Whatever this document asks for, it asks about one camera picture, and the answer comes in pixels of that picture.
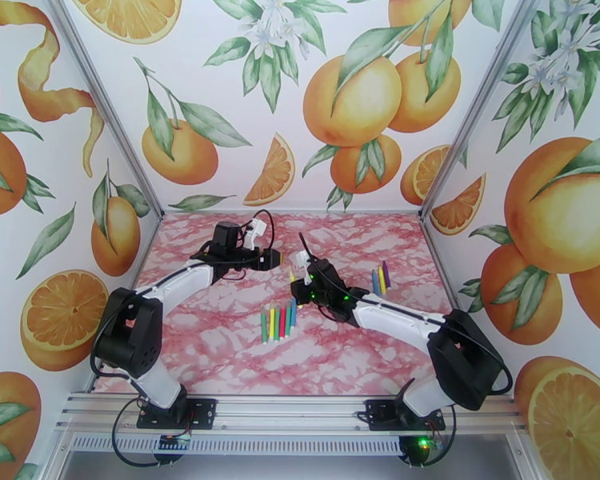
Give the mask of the grey table side rail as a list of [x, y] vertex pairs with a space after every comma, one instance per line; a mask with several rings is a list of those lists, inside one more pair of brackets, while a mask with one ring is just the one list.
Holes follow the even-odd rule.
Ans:
[[430, 228], [428, 227], [427, 223], [425, 222], [425, 220], [423, 218], [420, 220], [419, 224], [420, 224], [426, 245], [429, 249], [430, 255], [431, 255], [433, 262], [435, 264], [435, 267], [438, 271], [438, 275], [441, 279], [442, 286], [443, 286], [445, 294], [449, 300], [449, 303], [453, 308], [459, 309], [460, 302], [458, 301], [458, 296], [452, 287], [452, 282], [449, 279], [448, 273], [446, 272], [446, 267], [444, 265], [444, 262], [442, 260], [440, 253], [438, 252], [438, 248], [432, 237]]
[[[141, 255], [136, 263], [132, 266], [133, 273], [130, 275], [132, 288], [140, 288], [148, 285], [153, 280], [157, 279], [160, 272], [160, 249], [161, 231], [163, 230], [164, 221], [158, 220], [152, 231], [146, 245], [141, 248]], [[89, 393], [119, 393], [129, 394], [132, 392], [132, 387], [124, 382], [115, 381], [112, 378], [99, 377], [91, 374], [89, 387], [86, 389]]]

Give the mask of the aluminium mounting rail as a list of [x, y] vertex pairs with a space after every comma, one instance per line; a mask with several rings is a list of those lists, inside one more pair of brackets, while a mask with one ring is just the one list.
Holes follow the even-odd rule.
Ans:
[[[219, 395], [208, 434], [360, 435], [368, 426], [358, 419], [366, 396]], [[509, 434], [526, 431], [525, 419], [507, 396], [489, 397], [478, 411], [444, 407], [446, 427], [459, 434]], [[105, 433], [118, 424], [137, 433], [139, 408], [132, 394], [84, 394], [68, 397], [54, 424], [56, 431]]]

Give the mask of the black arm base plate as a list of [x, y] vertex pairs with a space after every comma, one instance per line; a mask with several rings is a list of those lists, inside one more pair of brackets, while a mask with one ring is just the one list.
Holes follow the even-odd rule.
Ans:
[[427, 416], [418, 416], [403, 403], [388, 399], [365, 401], [365, 409], [357, 418], [372, 431], [444, 431], [446, 424], [442, 412], [435, 410]]
[[140, 408], [136, 427], [140, 430], [211, 430], [217, 401], [210, 398], [185, 398], [169, 409], [149, 402]]

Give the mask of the aluminium frame post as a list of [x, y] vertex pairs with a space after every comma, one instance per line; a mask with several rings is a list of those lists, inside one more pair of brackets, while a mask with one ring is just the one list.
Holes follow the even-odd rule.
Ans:
[[467, 149], [470, 136], [479, 124], [485, 107], [495, 91], [499, 77], [502, 75], [508, 57], [518, 41], [520, 32], [530, 20], [532, 9], [538, 4], [538, 0], [517, 1], [508, 23], [500, 33], [498, 43], [492, 49], [487, 50], [482, 56], [489, 61], [489, 64], [482, 71], [482, 80], [476, 88], [469, 108], [464, 113], [462, 124], [458, 128], [445, 161], [430, 188], [430, 192], [425, 197], [424, 203], [418, 211], [418, 216], [422, 222], [428, 220], [434, 206], [436, 206], [438, 196], [445, 189], [463, 151]]
[[96, 107], [100, 115], [103, 117], [107, 127], [112, 133], [122, 156], [124, 157], [127, 166], [135, 176], [139, 183], [140, 190], [146, 197], [150, 210], [162, 220], [165, 212], [162, 208], [156, 193], [146, 176], [146, 172], [142, 168], [140, 161], [132, 147], [130, 138], [122, 125], [122, 121], [110, 100], [106, 88], [99, 77], [99, 73], [93, 63], [88, 50], [81, 39], [78, 29], [63, 0], [43, 0], [45, 5], [50, 9], [50, 16], [57, 24], [63, 38], [69, 45], [72, 51], [75, 62], [77, 63], [85, 82], [88, 86], [88, 91], [92, 95]]

